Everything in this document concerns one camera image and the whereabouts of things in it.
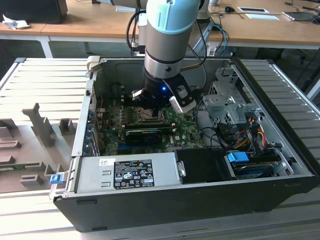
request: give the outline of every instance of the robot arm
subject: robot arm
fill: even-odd
[[[102,3],[146,9],[143,86],[132,93],[133,100],[157,115],[173,106],[186,113],[196,101],[182,71],[183,60],[200,8],[209,0],[100,0]]]

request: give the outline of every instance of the light blue robot joint cap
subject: light blue robot joint cap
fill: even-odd
[[[199,0],[149,0],[148,22],[157,31],[177,35],[187,31],[197,19]]]

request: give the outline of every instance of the floor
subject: floor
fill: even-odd
[[[91,54],[86,54],[85,46],[82,42],[50,42],[50,47],[55,58],[87,58],[90,55],[99,55],[103,57],[129,57],[131,52],[125,43],[89,43]],[[228,52],[236,53],[236,56],[243,59],[254,59],[258,49],[251,47],[229,47]],[[294,82],[305,66],[312,59],[316,50],[294,50],[286,49],[260,49],[259,58],[276,60],[276,64],[285,72],[285,74]],[[305,60],[301,62],[301,56],[305,56]],[[22,40],[0,40],[0,79],[6,73],[7,69],[12,65],[18,57],[26,58],[44,58],[42,47],[37,41]],[[309,68],[301,76],[298,86],[301,88],[306,79],[320,64],[320,54],[316,56]],[[320,96],[314,102],[320,103]]]

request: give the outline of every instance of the computer case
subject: computer case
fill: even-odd
[[[0,14],[28,23],[60,24],[67,15],[66,0],[1,0]]]

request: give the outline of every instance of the power supply label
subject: power supply label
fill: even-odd
[[[151,159],[116,161],[114,163],[113,187],[115,189],[153,187],[154,185]]]

